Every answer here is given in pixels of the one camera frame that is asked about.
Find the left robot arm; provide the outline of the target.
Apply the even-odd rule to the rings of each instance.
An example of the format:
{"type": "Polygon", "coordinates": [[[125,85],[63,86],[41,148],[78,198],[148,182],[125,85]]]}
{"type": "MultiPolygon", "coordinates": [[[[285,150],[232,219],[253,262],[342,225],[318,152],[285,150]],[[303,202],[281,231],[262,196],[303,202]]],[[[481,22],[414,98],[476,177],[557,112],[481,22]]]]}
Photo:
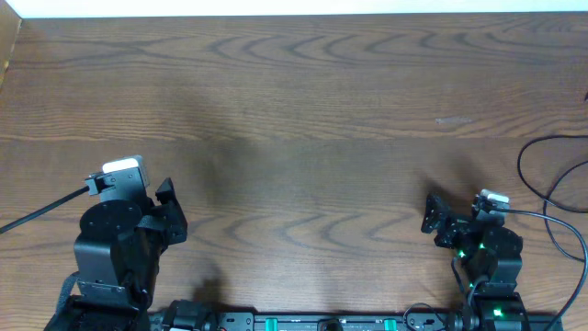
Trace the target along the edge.
{"type": "Polygon", "coordinates": [[[47,330],[149,330],[162,253],[187,239],[187,220],[171,178],[153,200],[140,190],[88,209],[74,242],[78,270],[62,285],[47,330]]]}

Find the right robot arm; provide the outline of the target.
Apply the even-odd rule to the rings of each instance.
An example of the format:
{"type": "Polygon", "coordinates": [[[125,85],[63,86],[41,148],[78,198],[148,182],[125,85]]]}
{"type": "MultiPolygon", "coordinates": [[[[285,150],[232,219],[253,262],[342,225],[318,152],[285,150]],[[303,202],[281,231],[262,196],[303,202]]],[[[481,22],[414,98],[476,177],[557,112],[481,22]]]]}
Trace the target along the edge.
{"type": "Polygon", "coordinates": [[[523,239],[504,226],[510,200],[484,189],[471,214],[453,211],[436,194],[426,197],[421,231],[455,253],[452,271],[464,301],[445,321],[447,330],[529,330],[525,306],[515,291],[522,268],[523,239]]]}

